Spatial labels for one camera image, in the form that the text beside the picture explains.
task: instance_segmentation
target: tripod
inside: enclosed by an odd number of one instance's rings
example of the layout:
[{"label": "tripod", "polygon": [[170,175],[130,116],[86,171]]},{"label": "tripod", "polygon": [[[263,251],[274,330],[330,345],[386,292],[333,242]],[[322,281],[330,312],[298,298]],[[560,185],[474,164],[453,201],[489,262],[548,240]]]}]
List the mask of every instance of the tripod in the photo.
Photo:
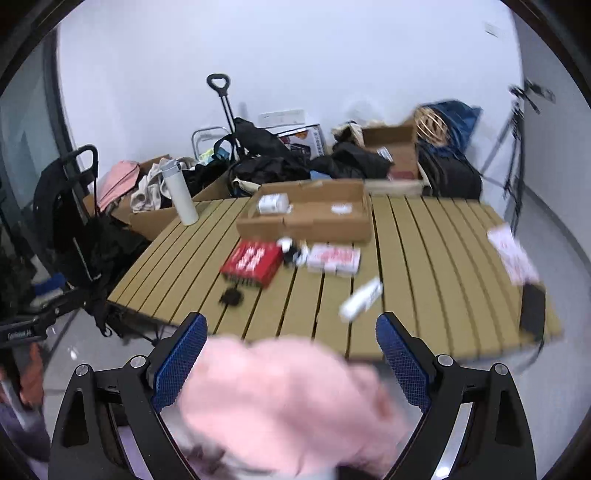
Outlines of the tripod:
[{"label": "tripod", "polygon": [[[509,87],[509,91],[515,97],[513,100],[513,106],[511,109],[511,116],[509,120],[507,120],[501,134],[496,140],[495,146],[491,150],[491,153],[488,155],[488,158],[484,162],[482,169],[480,171],[480,175],[484,177],[488,167],[491,165],[492,161],[496,157],[499,148],[505,142],[505,138],[511,130],[513,134],[513,146],[511,150],[511,161],[509,163],[509,169],[507,171],[507,176],[505,179],[504,184],[496,183],[497,185],[501,186],[505,192],[505,197],[510,195],[515,202],[515,209],[513,211],[513,218],[511,219],[511,231],[515,234],[517,230],[517,224],[519,223],[519,216],[521,215],[521,208],[523,205],[523,191],[525,187],[524,183],[524,176],[525,176],[525,143],[524,143],[524,112],[521,107],[521,101],[527,100],[531,107],[534,109],[534,112],[538,115],[540,114],[540,109],[535,105],[535,103],[531,100],[528,96],[529,92],[533,92],[536,95],[539,95],[552,103],[556,102],[556,97],[552,93],[552,91],[541,87],[540,85],[536,85],[535,83],[531,83],[529,80],[525,81],[524,88],[517,87],[512,85]],[[517,156],[517,144],[519,143],[519,156]],[[517,163],[517,172],[515,173],[515,180],[512,183],[513,179],[513,171],[515,168],[515,163]]]}]

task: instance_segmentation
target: pink fabric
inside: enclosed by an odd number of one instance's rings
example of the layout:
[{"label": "pink fabric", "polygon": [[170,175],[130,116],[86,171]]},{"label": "pink fabric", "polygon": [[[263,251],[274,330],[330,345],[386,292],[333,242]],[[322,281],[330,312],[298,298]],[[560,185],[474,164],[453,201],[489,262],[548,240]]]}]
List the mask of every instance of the pink fabric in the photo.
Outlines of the pink fabric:
[{"label": "pink fabric", "polygon": [[121,160],[113,165],[96,193],[99,210],[104,211],[111,202],[133,189],[138,175],[139,163],[136,161]]},{"label": "pink fabric", "polygon": [[385,475],[407,422],[371,366],[309,339],[207,339],[179,394],[189,428],[252,468],[296,476],[336,465]]}]

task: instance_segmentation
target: slatted tabletop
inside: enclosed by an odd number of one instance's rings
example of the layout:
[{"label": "slatted tabletop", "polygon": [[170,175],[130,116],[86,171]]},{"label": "slatted tabletop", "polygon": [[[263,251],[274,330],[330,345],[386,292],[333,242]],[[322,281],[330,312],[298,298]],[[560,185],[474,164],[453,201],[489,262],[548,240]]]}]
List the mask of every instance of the slatted tabletop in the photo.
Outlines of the slatted tabletop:
[{"label": "slatted tabletop", "polygon": [[[115,287],[109,301],[180,324],[205,315],[210,333],[246,340],[301,335],[349,358],[377,359],[375,321],[394,312],[435,354],[498,356],[533,343],[519,331],[521,288],[511,284],[486,232],[503,223],[487,205],[428,197],[374,196],[375,234],[353,278],[280,267],[267,289],[242,287],[238,307],[219,303],[229,284],[219,268],[239,241],[234,221],[248,199],[214,200],[189,227],[174,220]],[[351,292],[379,275],[381,301],[352,324],[338,317]],[[561,334],[546,301],[547,339]]]}]

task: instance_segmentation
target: silver screw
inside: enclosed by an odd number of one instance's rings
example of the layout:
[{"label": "silver screw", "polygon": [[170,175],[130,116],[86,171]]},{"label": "silver screw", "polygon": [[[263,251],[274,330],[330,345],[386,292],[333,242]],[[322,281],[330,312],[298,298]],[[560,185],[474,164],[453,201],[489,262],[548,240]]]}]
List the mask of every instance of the silver screw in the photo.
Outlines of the silver screw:
[{"label": "silver screw", "polygon": [[437,357],[437,361],[440,365],[443,365],[444,367],[450,367],[453,365],[453,358],[449,355],[439,355]]},{"label": "silver screw", "polygon": [[129,362],[129,364],[134,367],[134,368],[139,368],[139,367],[143,367],[146,363],[146,359],[143,356],[135,356],[131,359],[131,362]]},{"label": "silver screw", "polygon": [[497,372],[499,375],[506,375],[509,373],[509,369],[503,364],[496,364],[495,372]]},{"label": "silver screw", "polygon": [[76,375],[78,375],[79,377],[82,377],[83,375],[86,375],[88,373],[88,365],[78,365],[76,367]]}]

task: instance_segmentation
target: blue gripper pad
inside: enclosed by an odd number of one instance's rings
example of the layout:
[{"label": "blue gripper pad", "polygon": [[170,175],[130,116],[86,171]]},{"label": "blue gripper pad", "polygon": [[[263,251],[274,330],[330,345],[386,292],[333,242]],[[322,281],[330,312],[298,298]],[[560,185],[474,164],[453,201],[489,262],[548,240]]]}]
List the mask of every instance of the blue gripper pad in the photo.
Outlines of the blue gripper pad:
[{"label": "blue gripper pad", "polygon": [[152,406],[158,413],[172,405],[207,340],[207,321],[198,314],[154,377]]},{"label": "blue gripper pad", "polygon": [[378,317],[375,337],[408,402],[425,413],[431,406],[428,376],[386,315]]}]

